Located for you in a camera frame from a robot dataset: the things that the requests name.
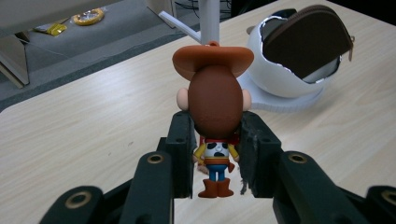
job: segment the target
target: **white pole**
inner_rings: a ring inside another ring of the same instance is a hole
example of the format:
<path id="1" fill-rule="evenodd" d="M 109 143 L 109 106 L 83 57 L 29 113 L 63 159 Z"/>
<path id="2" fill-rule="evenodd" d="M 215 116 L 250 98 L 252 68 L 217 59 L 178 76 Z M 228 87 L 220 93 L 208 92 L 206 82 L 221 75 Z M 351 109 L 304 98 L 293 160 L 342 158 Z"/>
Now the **white pole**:
<path id="1" fill-rule="evenodd" d="M 201 44 L 211 40 L 219 42 L 220 0 L 199 0 Z"/>

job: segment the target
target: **yellow object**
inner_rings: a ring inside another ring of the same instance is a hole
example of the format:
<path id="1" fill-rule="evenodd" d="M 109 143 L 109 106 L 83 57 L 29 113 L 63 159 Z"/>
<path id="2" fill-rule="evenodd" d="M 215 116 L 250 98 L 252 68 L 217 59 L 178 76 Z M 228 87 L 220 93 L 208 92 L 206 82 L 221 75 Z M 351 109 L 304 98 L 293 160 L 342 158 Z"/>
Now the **yellow object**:
<path id="1" fill-rule="evenodd" d="M 73 21 L 77 25 L 87 26 L 101 21 L 104 16 L 105 12 L 101 8 L 96 8 L 73 16 Z"/>
<path id="2" fill-rule="evenodd" d="M 61 32 L 66 30 L 67 27 L 65 25 L 59 23 L 53 23 L 51 27 L 47 30 L 47 34 L 49 35 L 59 35 Z"/>
<path id="3" fill-rule="evenodd" d="M 61 32 L 63 32 L 66 29 L 67 26 L 60 23 L 48 23 L 34 28 L 35 31 L 48 35 L 59 35 Z"/>

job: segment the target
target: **brown boot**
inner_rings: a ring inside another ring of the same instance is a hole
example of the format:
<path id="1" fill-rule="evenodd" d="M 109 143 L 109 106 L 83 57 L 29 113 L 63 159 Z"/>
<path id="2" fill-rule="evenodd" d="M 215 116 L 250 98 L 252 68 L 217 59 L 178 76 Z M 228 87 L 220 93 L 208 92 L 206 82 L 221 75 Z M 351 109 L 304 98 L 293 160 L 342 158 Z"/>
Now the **brown boot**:
<path id="1" fill-rule="evenodd" d="M 225 178 L 223 181 L 218 181 L 218 196 L 221 198 L 233 195 L 233 191 L 228 189 L 230 186 L 230 178 Z"/>
<path id="2" fill-rule="evenodd" d="M 217 198 L 218 185 L 215 181 L 204 179 L 205 190 L 198 194 L 200 198 Z"/>

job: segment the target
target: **figurine head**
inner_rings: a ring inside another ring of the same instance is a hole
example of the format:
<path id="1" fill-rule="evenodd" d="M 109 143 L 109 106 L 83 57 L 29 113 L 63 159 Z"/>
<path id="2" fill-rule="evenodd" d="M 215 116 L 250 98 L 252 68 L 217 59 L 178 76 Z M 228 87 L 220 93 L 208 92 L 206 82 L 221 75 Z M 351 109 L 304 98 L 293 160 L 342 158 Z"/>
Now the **figurine head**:
<path id="1" fill-rule="evenodd" d="M 250 49 L 208 45 L 187 46 L 173 56 L 177 72 L 190 81 L 177 93 L 177 105 L 189 110 L 195 130 L 201 136 L 228 138 L 239 127 L 243 111 L 251 106 L 250 94 L 242 90 L 237 77 L 253 61 Z"/>

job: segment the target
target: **blue jeans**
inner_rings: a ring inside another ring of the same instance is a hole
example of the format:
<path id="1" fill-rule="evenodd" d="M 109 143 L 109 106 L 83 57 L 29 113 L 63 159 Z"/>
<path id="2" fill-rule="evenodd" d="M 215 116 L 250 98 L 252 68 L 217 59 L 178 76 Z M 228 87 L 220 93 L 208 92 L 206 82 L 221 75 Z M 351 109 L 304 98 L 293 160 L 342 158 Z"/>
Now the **blue jeans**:
<path id="1" fill-rule="evenodd" d="M 218 181 L 223 181 L 225 178 L 224 171 L 227 169 L 227 165 L 207 165 L 206 168 L 209 170 L 209 179 L 216 181 L 216 174 L 219 174 Z"/>

